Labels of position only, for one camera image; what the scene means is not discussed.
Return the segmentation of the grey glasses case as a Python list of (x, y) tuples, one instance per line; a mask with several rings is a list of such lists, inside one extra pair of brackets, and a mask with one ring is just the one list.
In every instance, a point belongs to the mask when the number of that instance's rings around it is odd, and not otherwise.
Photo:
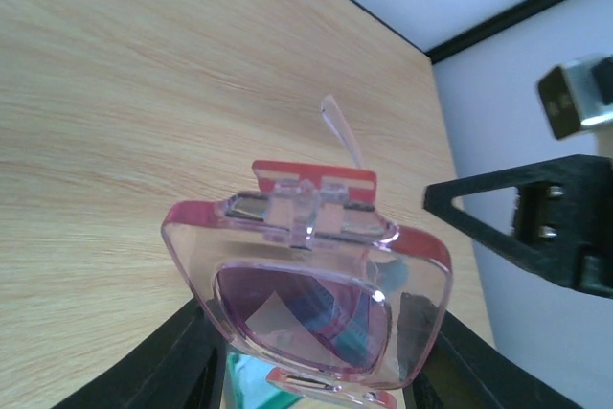
[(226, 360), (224, 395), (227, 408), (283, 409), (290, 408), (301, 398), (279, 390), (266, 381), (273, 369), (257, 358), (230, 352)]

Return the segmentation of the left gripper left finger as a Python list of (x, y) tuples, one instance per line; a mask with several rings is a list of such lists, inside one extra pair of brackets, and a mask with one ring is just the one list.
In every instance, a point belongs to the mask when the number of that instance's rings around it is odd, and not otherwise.
[(226, 343), (192, 299), (57, 408), (219, 408)]

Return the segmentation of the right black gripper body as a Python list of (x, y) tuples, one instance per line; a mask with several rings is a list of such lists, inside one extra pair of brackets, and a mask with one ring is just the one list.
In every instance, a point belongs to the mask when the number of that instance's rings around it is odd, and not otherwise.
[(612, 298), (612, 242), (582, 242), (578, 247), (578, 274), (575, 290)]

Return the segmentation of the pink sunglasses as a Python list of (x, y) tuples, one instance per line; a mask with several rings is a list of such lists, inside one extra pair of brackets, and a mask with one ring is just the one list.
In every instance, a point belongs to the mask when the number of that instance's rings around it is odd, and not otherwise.
[(453, 282), (445, 245), (375, 206), (377, 178), (332, 97), (321, 104), (349, 168), (257, 160), (258, 187), (182, 201), (167, 249), (228, 343), (289, 393), (393, 408), (439, 333)]

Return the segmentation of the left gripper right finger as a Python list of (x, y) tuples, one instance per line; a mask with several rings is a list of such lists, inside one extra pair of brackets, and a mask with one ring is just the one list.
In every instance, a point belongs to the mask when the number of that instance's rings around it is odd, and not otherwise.
[(500, 354), (451, 313), (420, 374), (404, 389), (406, 408), (578, 408)]

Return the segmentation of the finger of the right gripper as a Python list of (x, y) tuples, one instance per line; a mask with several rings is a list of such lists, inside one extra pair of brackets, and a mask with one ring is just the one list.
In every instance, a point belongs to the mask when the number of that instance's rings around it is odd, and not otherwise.
[[(514, 195), (505, 229), (456, 202), (500, 191)], [(612, 161), (574, 154), (436, 183), (422, 207), (518, 268), (575, 289), (579, 245), (612, 242)]]

